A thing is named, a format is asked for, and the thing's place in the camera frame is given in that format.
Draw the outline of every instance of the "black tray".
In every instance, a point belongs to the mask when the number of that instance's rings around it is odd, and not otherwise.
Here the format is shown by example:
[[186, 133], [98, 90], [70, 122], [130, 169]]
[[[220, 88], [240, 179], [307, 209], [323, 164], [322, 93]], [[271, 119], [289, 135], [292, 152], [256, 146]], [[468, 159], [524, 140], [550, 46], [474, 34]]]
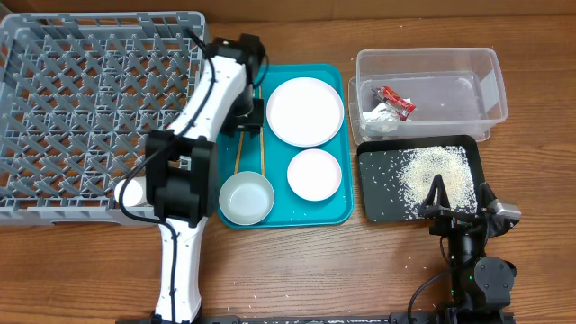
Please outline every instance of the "black tray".
[[[472, 180], [474, 182], [474, 191], [476, 193], [476, 200], [478, 201], [478, 185], [485, 182], [484, 172], [482, 171], [482, 162], [480, 161], [480, 153], [478, 152], [478, 145], [476, 141], [467, 135], [456, 136], [443, 136], [422, 139], [397, 139], [397, 140], [384, 140], [365, 142], [358, 146], [356, 154], [360, 162], [360, 180], [362, 182], [362, 195], [364, 199], [364, 211], [366, 217], [370, 221], [418, 221], [418, 219], [407, 220], [405, 219], [406, 211], [408, 208], [404, 207], [404, 201], [401, 201], [398, 191], [395, 189], [400, 188], [400, 183], [396, 177], [390, 179], [392, 175], [397, 174], [397, 168], [391, 163], [392, 157], [398, 156], [399, 149], [421, 149], [429, 147], [447, 147], [456, 146], [462, 147], [466, 151], [468, 164], [472, 173]], [[370, 153], [386, 151], [388, 154], [382, 156], [372, 156]], [[387, 188], [390, 191], [384, 190], [381, 185], [375, 184], [374, 179], [385, 178]]]

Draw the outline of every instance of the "teal tray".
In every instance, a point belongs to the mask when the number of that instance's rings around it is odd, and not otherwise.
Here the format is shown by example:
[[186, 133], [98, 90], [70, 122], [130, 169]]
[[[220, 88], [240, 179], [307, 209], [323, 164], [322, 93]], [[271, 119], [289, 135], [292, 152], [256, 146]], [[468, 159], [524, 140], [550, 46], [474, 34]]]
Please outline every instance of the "teal tray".
[[[314, 77], [331, 85], [344, 102], [342, 76], [338, 69], [330, 64], [271, 65], [262, 84], [262, 98], [265, 108], [268, 97], [282, 83], [296, 77]], [[265, 177], [274, 188], [274, 207], [270, 214], [258, 224], [240, 226], [230, 222], [219, 209], [222, 221], [235, 229], [281, 228], [290, 226], [312, 226], [339, 224], [348, 219], [354, 208], [352, 196], [352, 170], [350, 166], [350, 148], [348, 146], [348, 127], [346, 109], [344, 122], [338, 134], [318, 147], [330, 153], [342, 168], [342, 183], [336, 193], [322, 202], [305, 201], [296, 195], [288, 185], [286, 171], [290, 161], [304, 148], [296, 148], [284, 143], [274, 135], [268, 122], [264, 125]], [[225, 135], [218, 137], [219, 168], [222, 183], [234, 175], [236, 155], [238, 153], [239, 133], [233, 138]], [[260, 173], [259, 136], [244, 135], [238, 171]]]

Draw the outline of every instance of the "dish rack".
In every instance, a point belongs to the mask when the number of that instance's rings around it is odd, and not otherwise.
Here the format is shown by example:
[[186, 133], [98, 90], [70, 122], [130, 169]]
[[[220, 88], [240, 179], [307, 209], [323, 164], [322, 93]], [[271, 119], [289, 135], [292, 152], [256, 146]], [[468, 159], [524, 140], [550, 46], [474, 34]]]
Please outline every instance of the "dish rack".
[[[0, 225], [137, 223], [113, 188], [192, 95], [198, 12], [11, 14], [0, 25]], [[186, 160], [180, 167], [188, 168]], [[154, 218], [151, 206], [130, 209]]]

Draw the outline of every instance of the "transparent container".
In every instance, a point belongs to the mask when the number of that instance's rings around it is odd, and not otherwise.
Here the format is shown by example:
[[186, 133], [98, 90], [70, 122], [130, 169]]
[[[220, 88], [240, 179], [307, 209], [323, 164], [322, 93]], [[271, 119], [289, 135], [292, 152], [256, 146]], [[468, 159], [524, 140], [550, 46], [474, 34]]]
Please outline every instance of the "transparent container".
[[[416, 105], [412, 121], [366, 120], [364, 112], [378, 104], [372, 89], [382, 86]], [[492, 49], [365, 49], [356, 60], [355, 91], [348, 101], [356, 100], [353, 122], [365, 140], [467, 134], [482, 141], [508, 117]]]

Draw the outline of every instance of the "white plate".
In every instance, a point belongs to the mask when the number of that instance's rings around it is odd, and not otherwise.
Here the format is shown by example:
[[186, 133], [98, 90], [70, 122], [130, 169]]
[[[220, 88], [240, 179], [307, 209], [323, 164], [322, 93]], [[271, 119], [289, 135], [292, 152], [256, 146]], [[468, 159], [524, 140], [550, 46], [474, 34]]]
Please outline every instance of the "white plate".
[[240, 172], [231, 176], [218, 199], [224, 216], [238, 225], [253, 225], [263, 220], [274, 205], [274, 189], [256, 172]]
[[344, 120], [344, 105], [329, 84], [298, 77], [274, 90], [268, 99], [266, 118], [280, 140], [300, 148], [313, 148], [338, 133]]
[[288, 166], [288, 184], [302, 199], [319, 202], [336, 193], [342, 182], [338, 161], [317, 148], [298, 153]]

